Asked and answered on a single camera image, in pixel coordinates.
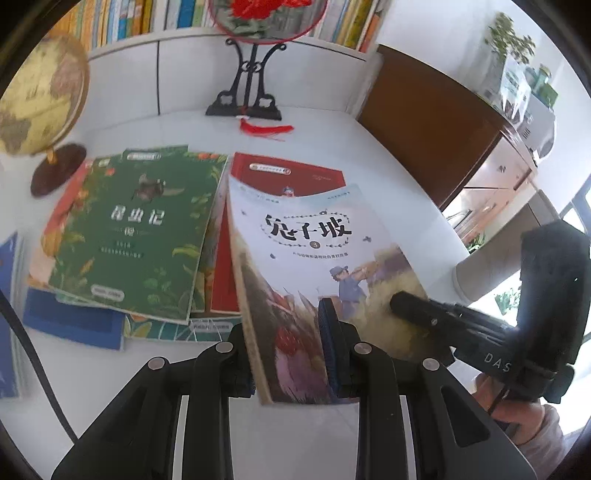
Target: person's arm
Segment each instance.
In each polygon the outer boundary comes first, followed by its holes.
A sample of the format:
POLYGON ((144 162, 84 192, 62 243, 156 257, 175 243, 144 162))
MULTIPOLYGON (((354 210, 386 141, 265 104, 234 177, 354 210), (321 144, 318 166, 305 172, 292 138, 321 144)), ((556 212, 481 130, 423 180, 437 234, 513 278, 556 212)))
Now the person's arm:
MULTIPOLYGON (((474 398, 487 410, 502 385, 484 374, 476 377, 474 398)), ((545 480, 566 455, 558 412, 551 405, 502 400, 492 418, 519 425, 511 440, 534 468, 538 480, 545 480)))

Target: wooden cabinet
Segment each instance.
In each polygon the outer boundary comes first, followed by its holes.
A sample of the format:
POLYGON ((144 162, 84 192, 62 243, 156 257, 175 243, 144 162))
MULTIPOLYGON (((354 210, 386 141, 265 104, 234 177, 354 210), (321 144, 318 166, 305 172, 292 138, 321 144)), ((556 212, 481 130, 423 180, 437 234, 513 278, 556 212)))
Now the wooden cabinet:
POLYGON ((380 46, 378 53, 382 68, 359 122, 454 215, 468 243, 536 174, 531 155, 476 94, 402 52, 380 46))

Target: globe stand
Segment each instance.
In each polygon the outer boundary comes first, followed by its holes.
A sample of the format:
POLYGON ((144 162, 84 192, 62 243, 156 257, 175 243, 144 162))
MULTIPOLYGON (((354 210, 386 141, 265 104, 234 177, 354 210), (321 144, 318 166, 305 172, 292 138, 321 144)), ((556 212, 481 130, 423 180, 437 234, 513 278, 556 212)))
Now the globe stand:
POLYGON ((31 180, 31 194, 35 198, 50 194, 78 170, 86 158, 82 145, 67 144, 47 151, 47 157, 39 164, 31 180))

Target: white table surface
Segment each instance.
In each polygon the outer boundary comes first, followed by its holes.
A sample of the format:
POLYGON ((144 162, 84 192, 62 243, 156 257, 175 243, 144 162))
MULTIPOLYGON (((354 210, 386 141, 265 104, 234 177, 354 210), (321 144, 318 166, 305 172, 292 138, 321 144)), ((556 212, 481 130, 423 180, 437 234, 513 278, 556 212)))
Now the white table surface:
MULTIPOLYGON (((451 271, 466 258, 466 249, 438 208, 396 159, 346 113, 301 108, 284 108, 282 112, 283 123, 294 125, 295 130, 281 140, 249 137, 239 131, 238 120, 205 117, 203 111, 73 132, 70 138, 81 141, 90 157, 118 153, 128 147, 188 144, 197 151, 242 151, 342 170, 347 184, 357 183, 361 187, 427 294, 440 301, 460 301, 452 286, 451 271)), ((23 270, 61 195, 60 190, 43 200, 30 196, 29 183, 37 163, 30 158, 4 159, 4 172, 0 169, 0 239, 15 228, 25 236, 27 257, 23 270)), ((24 289, 22 285, 21 300, 16 305, 19 313, 24 289)), ((29 333, 56 396, 79 436, 150 358, 164 356, 171 362, 180 361, 211 345, 128 340, 124 351, 112 352, 34 330, 29 333)), ((30 364, 24 363, 25 396, 0 401, 0 419, 33 468, 49 479, 72 444, 30 364)), ((466 365, 456 364, 451 370, 464 384, 474 372, 466 365)), ((355 477, 356 406, 262 408, 256 398, 236 399, 231 400, 230 415, 234 472, 241 480, 355 477)), ((180 462, 175 462, 176 478, 180 478, 179 467, 180 462)))

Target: globe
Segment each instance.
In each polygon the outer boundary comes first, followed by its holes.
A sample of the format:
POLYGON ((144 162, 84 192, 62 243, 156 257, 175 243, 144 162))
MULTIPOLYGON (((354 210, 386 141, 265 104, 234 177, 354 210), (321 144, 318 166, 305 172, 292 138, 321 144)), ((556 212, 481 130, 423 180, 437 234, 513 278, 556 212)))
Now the globe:
POLYGON ((89 85, 89 64, 80 42, 65 33, 48 34, 30 53, 0 99, 0 151, 9 155, 46 152, 35 171, 33 196, 61 186, 86 156, 81 145, 57 150, 76 123, 89 85))

